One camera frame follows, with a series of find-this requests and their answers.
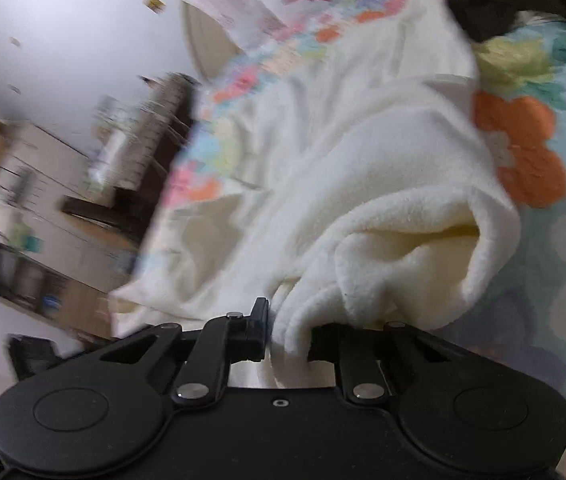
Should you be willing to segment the white fleece garment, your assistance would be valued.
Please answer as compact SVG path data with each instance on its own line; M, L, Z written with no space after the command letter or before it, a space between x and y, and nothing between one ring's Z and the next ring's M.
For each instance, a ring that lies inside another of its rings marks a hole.
M325 386L328 323L435 330L514 254L518 212L472 122L478 70L444 0L406 0L220 119L211 198L156 214L112 330L187 330L269 300L270 342L236 386Z

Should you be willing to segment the beige cabinet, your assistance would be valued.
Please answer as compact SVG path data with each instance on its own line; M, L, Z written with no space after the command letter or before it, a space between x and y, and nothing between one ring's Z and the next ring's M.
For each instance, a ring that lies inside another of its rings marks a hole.
M64 214L85 196L86 157L30 124L0 122L0 300L80 335L112 334L108 292L128 278L132 246Z

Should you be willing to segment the dark wooden nightstand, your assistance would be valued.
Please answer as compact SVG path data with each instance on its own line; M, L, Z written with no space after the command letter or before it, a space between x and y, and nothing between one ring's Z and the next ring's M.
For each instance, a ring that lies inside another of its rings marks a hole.
M90 168L88 196L66 196L59 211L84 234L114 249L138 249L171 164L191 140L198 82L171 74L126 125L110 130Z

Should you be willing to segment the floral quilted bedspread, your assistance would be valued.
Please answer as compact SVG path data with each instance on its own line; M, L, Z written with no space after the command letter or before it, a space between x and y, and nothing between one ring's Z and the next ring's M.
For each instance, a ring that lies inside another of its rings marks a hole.
M226 112L322 60L356 26L396 15L405 1L340 0L236 58L200 95L191 143L173 162L156 214L220 188L225 158L217 134ZM478 70L470 116L518 212L520 237L476 304L431 331L566 396L566 25L468 45Z

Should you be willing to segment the patterned pillow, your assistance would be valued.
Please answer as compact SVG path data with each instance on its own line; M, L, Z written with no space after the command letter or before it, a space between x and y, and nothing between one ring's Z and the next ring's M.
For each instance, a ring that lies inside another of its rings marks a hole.
M284 25L260 0L183 0L216 21L240 50L260 46Z

